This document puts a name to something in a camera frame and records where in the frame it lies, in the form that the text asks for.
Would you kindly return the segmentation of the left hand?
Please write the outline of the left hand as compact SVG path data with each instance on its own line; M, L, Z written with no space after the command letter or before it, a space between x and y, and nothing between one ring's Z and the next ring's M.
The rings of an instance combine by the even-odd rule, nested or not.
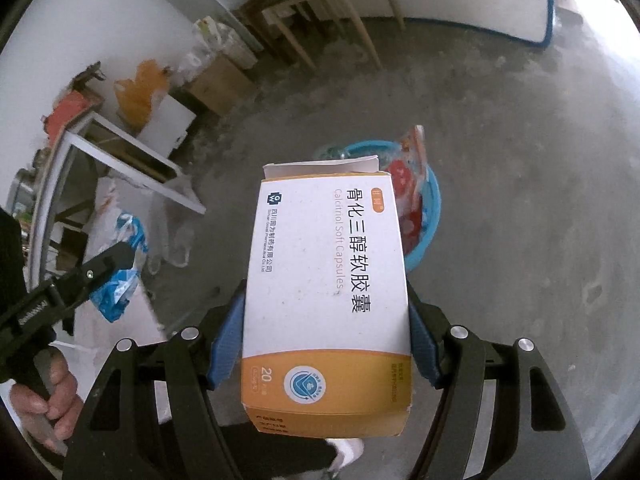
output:
M10 390L10 402L25 436L48 451L65 456L66 441L73 435L84 407L77 393L77 379L57 348L41 351L36 363L36 377L46 386L47 396L16 382Z

